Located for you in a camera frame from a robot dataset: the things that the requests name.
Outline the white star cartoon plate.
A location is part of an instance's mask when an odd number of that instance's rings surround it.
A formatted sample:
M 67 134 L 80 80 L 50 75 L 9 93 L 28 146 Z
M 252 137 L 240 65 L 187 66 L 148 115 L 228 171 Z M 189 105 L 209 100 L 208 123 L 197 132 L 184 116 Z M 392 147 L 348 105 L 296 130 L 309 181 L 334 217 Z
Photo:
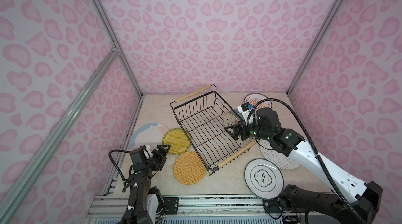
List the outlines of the white star cartoon plate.
M 225 126 L 230 126 L 230 125 L 237 124 L 237 123 L 239 123 L 239 120 L 237 119 L 237 117 L 235 117 L 232 114 L 225 114 L 225 116 L 224 116 L 224 129 L 225 129 Z M 228 129 L 228 130 L 225 130 L 225 131 L 232 137 L 232 134 L 233 134 L 232 129 Z M 245 147 L 246 145 L 248 145 L 250 143 L 250 140 L 249 139 L 246 140 L 246 141 L 241 141 L 240 140 L 240 141 L 236 141 L 236 142 L 239 144 L 240 147 L 243 148 L 243 147 Z

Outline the yellow-green woven plate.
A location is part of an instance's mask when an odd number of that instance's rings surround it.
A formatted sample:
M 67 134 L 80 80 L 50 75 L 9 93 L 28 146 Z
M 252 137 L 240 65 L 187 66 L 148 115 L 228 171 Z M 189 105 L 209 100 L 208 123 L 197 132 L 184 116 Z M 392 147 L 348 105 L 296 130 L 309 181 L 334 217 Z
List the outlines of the yellow-green woven plate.
M 191 143 L 181 128 L 169 130 L 162 139 L 163 145 L 170 145 L 169 154 L 180 155 L 189 150 Z

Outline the orange woven plate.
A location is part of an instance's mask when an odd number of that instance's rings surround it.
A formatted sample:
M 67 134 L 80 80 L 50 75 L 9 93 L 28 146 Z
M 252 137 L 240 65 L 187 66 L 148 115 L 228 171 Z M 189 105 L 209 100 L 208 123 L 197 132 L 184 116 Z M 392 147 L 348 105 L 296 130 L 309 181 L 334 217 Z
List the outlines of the orange woven plate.
M 184 185 L 194 185 L 205 176 L 206 168 L 195 151 L 181 154 L 174 163 L 173 174 Z

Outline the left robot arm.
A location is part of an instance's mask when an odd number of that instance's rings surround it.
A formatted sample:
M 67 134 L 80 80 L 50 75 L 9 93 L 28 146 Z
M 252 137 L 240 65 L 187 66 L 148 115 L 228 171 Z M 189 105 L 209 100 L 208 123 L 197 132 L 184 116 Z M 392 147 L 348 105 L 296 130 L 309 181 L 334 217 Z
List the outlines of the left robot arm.
M 121 218 L 121 224 L 154 224 L 157 214 L 163 211 L 164 201 L 157 187 L 151 186 L 154 174 L 161 171 L 170 150 L 169 144 L 158 144 L 153 151 L 142 145 L 132 151 L 124 151 L 130 155 L 132 165 L 129 175 L 124 177 L 121 170 L 123 189 L 130 190 L 127 207 Z

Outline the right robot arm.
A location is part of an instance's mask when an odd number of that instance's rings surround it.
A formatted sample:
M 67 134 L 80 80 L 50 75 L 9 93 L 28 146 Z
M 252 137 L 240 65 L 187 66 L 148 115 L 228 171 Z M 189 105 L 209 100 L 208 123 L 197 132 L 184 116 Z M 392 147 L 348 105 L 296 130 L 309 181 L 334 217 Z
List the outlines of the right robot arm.
M 371 224 L 380 209 L 383 189 L 375 182 L 366 183 L 344 171 L 321 155 L 309 136 L 282 127 L 276 111 L 271 108 L 247 111 L 240 107 L 243 120 L 224 124 L 234 140 L 267 141 L 270 147 L 296 161 L 321 179 L 332 193 L 319 193 L 288 185 L 278 195 L 282 211 L 304 209 L 330 216 L 342 224 Z

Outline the pastel abstract pattern plate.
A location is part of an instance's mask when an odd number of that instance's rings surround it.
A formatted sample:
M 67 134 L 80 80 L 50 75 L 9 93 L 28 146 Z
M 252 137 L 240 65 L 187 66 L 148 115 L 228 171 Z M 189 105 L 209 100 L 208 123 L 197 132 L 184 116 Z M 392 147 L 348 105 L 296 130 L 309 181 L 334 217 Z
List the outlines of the pastel abstract pattern plate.
M 129 148 L 135 149 L 142 145 L 149 145 L 151 150 L 162 144 L 163 137 L 169 128 L 161 123 L 149 123 L 137 129 L 131 136 Z

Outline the white plate orange sunburst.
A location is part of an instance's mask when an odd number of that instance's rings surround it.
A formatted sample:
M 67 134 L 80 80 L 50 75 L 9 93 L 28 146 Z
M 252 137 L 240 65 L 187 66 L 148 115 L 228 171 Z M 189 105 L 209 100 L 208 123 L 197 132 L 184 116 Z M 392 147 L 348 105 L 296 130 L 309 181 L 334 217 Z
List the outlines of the white plate orange sunburst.
M 253 107 L 255 107 L 255 105 L 257 103 L 259 103 L 261 100 L 264 100 L 267 98 L 268 98 L 267 96 L 260 94 L 260 93 L 251 93 L 251 94 L 248 94 L 244 98 L 244 104 L 246 104 L 248 102 Z M 272 101 L 265 101 L 257 106 L 257 109 L 261 109 L 261 108 L 272 108 Z

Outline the white grid pattern plate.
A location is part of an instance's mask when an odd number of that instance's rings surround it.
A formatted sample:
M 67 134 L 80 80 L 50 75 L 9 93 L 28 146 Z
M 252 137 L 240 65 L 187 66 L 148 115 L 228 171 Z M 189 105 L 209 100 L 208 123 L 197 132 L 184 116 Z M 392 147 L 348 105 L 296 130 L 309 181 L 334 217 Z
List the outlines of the white grid pattern plate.
M 300 164 L 291 158 L 286 157 L 281 153 L 277 153 L 270 146 L 269 141 L 258 140 L 258 145 L 260 146 L 260 151 L 263 157 L 275 164 L 278 168 L 282 170 L 293 170 L 300 167 Z

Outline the white plate black rim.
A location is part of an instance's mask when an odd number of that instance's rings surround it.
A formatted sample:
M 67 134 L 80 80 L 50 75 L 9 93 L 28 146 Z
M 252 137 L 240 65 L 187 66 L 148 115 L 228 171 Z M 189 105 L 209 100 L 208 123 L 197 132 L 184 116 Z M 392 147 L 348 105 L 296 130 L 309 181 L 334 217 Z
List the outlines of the white plate black rim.
M 279 168 L 265 159 L 250 161 L 245 169 L 248 188 L 261 199 L 275 199 L 284 189 L 284 178 Z

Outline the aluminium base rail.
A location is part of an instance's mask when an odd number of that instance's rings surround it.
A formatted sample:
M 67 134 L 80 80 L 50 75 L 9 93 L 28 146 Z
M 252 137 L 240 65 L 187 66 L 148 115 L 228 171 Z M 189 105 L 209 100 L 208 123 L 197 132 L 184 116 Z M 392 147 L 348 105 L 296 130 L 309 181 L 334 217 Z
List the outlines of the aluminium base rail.
M 128 197 L 96 196 L 86 224 L 116 224 L 126 209 Z M 274 201 L 252 194 L 168 195 L 167 206 L 157 214 L 158 224 L 303 224 L 305 210 L 281 211 Z

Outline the aluminium frame strut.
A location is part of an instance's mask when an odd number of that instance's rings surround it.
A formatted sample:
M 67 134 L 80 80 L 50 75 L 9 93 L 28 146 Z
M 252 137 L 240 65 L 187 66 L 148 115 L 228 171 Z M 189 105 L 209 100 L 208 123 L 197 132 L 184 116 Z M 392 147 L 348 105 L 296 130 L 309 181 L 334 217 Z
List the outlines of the aluminium frame strut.
M 1 223 L 8 224 L 22 202 L 38 180 L 44 168 L 50 162 L 60 143 L 67 136 L 78 116 L 87 105 L 119 54 L 120 48 L 114 47 L 106 59 L 82 88 L 76 99 L 66 111 L 62 119 L 55 125 L 51 134 L 45 139 L 35 156 L 30 160 L 17 181 L 1 203 Z

